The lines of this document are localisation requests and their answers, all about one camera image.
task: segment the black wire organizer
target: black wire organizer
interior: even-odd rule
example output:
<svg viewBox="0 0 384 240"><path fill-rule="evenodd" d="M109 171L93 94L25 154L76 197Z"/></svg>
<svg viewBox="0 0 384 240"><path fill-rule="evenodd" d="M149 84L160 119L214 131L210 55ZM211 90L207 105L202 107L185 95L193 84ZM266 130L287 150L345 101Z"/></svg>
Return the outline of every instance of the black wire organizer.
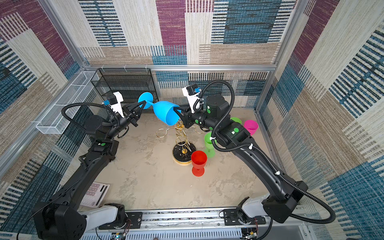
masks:
<svg viewBox="0 0 384 240"><path fill-rule="evenodd" d="M99 80L91 82L104 100L113 96L113 93L117 91L123 97L121 104L136 103L144 92L152 93L154 103L159 100L150 69L99 68L96 70L96 74L99 76Z"/></svg>

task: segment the round stand base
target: round stand base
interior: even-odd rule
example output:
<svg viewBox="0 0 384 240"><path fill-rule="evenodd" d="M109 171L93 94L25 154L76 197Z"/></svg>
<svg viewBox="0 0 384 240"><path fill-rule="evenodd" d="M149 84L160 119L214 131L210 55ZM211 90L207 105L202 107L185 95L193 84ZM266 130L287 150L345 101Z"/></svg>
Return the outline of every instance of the round stand base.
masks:
<svg viewBox="0 0 384 240"><path fill-rule="evenodd" d="M192 168L192 174L195 175L196 177L203 176L204 172L205 172L204 168L202 169L197 169L195 167Z"/></svg>
<svg viewBox="0 0 384 240"><path fill-rule="evenodd" d="M214 157L216 155L216 152L213 149L209 150L208 148L206 148L206 149L204 149L204 152L207 155L207 157L209 157L209 158Z"/></svg>
<svg viewBox="0 0 384 240"><path fill-rule="evenodd" d="M191 149L191 151L189 151L187 149L187 153L182 153L183 146L179 146L176 144L173 147L172 154L173 154L173 158L175 159L176 163L183 165L183 166L191 164L191 156L192 156L192 153L196 151L196 147L192 143L190 143L190 144L191 145L189 146L189 148Z"/></svg>

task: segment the robotic arm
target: robotic arm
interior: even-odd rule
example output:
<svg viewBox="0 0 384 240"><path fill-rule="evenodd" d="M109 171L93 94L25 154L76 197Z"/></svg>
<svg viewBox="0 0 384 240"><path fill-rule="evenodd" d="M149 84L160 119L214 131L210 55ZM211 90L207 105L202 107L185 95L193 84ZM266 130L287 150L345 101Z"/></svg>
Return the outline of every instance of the robotic arm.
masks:
<svg viewBox="0 0 384 240"><path fill-rule="evenodd" d="M212 84L224 84L231 92L231 102L225 101L219 94L206 98L206 110L203 96ZM234 91L226 81L210 82L202 91L196 85L183 89L190 104L174 107L186 128L198 124L204 131L212 130L212 144L218 151L233 152L256 174L267 187L270 195L259 199L244 199L238 207L238 217L244 224L249 224L257 215L269 215L273 220L283 223L289 216L312 223L330 223L335 220L333 210L315 196L307 193L307 185L303 181L296 182L281 171L259 148L250 133L239 123L230 120L229 112L234 104ZM110 105L119 105L119 96L110 99ZM80 156L81 166L68 182L53 195L48 203L38 202L33 208L33 219L40 239L46 240L78 240L85 231L105 223L116 226L126 222L124 206L110 204L102 208L80 214L76 211L79 204L97 175L109 162L115 159L119 142L114 140L118 134L128 128L129 124L137 126L146 101L126 105L115 113L108 104L74 103L63 108L62 114L69 121L83 128L93 142L88 153ZM85 127L73 121L66 115L71 107L90 105L106 108L110 121L93 115L85 123ZM292 214L303 196L308 196L321 204L330 212L330 217L324 220L309 219ZM255 211L256 205L262 205L263 210Z"/></svg>

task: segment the white mesh basket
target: white mesh basket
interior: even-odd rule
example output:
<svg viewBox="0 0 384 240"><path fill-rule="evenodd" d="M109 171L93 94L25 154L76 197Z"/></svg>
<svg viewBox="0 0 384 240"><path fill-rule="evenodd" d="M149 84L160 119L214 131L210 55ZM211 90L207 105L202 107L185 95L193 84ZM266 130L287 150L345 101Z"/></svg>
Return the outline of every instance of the white mesh basket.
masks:
<svg viewBox="0 0 384 240"><path fill-rule="evenodd" d="M43 116L36 128L43 134L63 134L70 122L62 116L61 109L71 103L84 102L93 89L91 79L92 81L98 81L99 76L93 71L83 71L79 74L63 95ZM70 118L73 118L79 108L79 106L70 108L66 113Z"/></svg>

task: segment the white wire basket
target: white wire basket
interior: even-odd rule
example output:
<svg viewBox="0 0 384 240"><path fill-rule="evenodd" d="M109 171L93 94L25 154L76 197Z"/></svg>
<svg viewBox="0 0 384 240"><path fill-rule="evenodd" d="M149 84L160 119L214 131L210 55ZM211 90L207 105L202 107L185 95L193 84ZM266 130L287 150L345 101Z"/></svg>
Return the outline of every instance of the white wire basket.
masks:
<svg viewBox="0 0 384 240"><path fill-rule="evenodd" d="M61 109L71 103L82 103L93 89L92 81L99 80L99 76L93 71L83 71L63 95L55 102L49 111L43 116L36 128L43 134L63 134L70 123L61 114ZM73 118L80 106L67 110L67 115Z"/></svg>

